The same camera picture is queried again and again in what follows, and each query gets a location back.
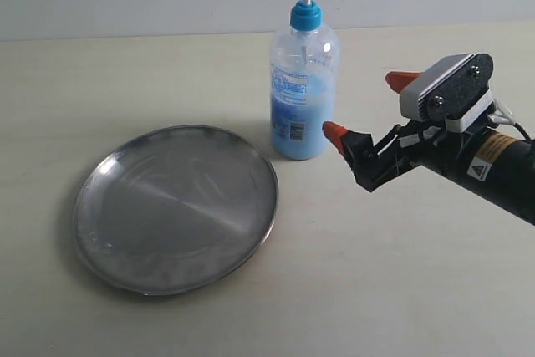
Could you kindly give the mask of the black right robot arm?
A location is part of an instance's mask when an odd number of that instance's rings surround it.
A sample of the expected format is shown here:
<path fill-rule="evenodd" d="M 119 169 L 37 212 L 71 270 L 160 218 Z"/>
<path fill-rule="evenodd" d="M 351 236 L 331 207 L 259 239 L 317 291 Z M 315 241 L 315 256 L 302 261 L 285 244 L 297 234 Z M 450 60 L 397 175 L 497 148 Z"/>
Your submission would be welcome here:
<path fill-rule="evenodd" d="M 534 222 L 534 140 L 495 100 L 487 77 L 391 71 L 385 80 L 399 95 L 406 125 L 374 142 L 370 134 L 323 123 L 359 186 L 372 192 L 422 166 Z"/>

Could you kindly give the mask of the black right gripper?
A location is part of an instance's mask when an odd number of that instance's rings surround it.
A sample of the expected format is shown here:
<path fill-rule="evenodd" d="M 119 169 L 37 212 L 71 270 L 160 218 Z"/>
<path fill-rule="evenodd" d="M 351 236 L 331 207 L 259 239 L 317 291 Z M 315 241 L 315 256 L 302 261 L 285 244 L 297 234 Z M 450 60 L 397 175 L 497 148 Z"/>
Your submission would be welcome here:
<path fill-rule="evenodd" d="M 385 81 L 400 93 L 420 75 L 421 72 L 390 71 Z M 455 170 L 462 153 L 497 127 L 479 118 L 467 131 L 457 134 L 442 126 L 411 120 L 406 125 L 395 125 L 375 145 L 371 134 L 348 130 L 333 121 L 323 122 L 322 130 L 344 158 L 356 183 L 372 192 L 420 166 L 448 179 L 457 176 Z"/>

